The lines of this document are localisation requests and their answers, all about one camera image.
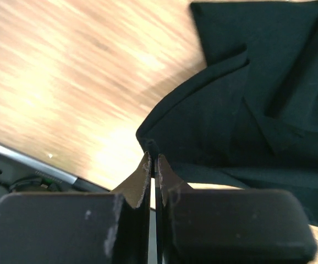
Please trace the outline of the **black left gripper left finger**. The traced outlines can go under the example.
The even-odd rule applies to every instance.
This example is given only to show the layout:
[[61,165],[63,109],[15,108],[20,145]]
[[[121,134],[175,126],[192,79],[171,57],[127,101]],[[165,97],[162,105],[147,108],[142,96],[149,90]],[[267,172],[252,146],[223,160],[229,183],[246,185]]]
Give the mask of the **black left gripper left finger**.
[[151,157],[110,192],[0,191],[0,263],[147,263]]

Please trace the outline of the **black t-shirt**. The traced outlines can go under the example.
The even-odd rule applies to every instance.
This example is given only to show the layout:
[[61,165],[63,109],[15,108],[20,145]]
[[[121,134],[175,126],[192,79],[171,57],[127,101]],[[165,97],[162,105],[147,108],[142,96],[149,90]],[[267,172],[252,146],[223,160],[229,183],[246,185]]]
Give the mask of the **black t-shirt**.
[[136,132],[191,183],[284,189],[318,226],[318,1],[193,2],[206,68]]

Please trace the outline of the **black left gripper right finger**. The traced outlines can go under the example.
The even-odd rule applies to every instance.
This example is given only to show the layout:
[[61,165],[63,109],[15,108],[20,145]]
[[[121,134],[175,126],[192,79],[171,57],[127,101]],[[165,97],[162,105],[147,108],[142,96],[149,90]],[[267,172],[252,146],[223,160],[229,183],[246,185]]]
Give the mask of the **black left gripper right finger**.
[[317,242],[283,190],[194,189],[155,160],[158,263],[308,263]]

